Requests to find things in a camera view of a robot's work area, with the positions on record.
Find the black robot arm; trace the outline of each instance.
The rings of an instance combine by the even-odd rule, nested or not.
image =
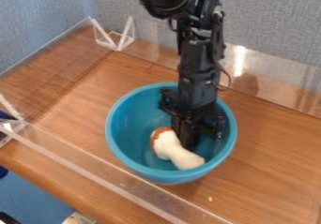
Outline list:
[[[216,109],[224,58],[224,18],[220,0],[141,0],[152,16],[177,22],[181,55],[178,92],[162,90],[161,109],[189,149],[201,134],[223,136],[225,116]]]

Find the wooden surface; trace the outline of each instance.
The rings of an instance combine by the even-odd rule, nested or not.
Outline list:
[[[63,55],[70,60],[69,52],[57,52],[59,47],[50,50],[51,58]],[[93,56],[91,65],[77,76],[78,82],[69,85],[51,82],[50,87],[55,88],[45,92],[39,88],[30,90],[31,77],[39,79],[38,68],[43,65],[39,59],[31,60],[23,66],[23,73],[31,70],[29,78],[22,79],[22,71],[9,75],[11,82],[21,80],[15,91],[25,94],[25,90],[30,90],[30,95],[17,97],[11,93],[10,98],[19,99],[23,111],[30,112],[30,120],[38,126],[124,167],[105,139],[112,106],[133,88],[154,82],[176,82],[177,73],[121,52],[99,53],[101,57]],[[45,68],[42,76],[53,73],[51,67]],[[58,76],[73,73],[77,65],[69,65],[69,69],[69,72],[59,69]],[[39,103],[39,97],[31,100],[34,90],[45,94],[41,97],[47,97],[50,102]],[[201,180],[162,188],[233,223],[320,222],[321,120],[236,91],[220,96],[239,122],[233,153]],[[19,142],[0,149],[0,164],[102,223],[166,223]]]

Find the blue bowl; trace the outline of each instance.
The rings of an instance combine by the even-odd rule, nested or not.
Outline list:
[[[220,140],[205,135],[201,137],[196,153],[206,159],[206,163],[180,171],[152,151],[152,133],[160,127],[172,126],[170,116],[158,108],[164,87],[177,89],[177,84],[144,86],[118,100],[107,118],[106,137],[113,153],[136,173],[156,183],[176,185],[202,177],[228,158],[236,144],[237,124],[232,109],[219,98],[219,108],[228,116],[225,135]]]

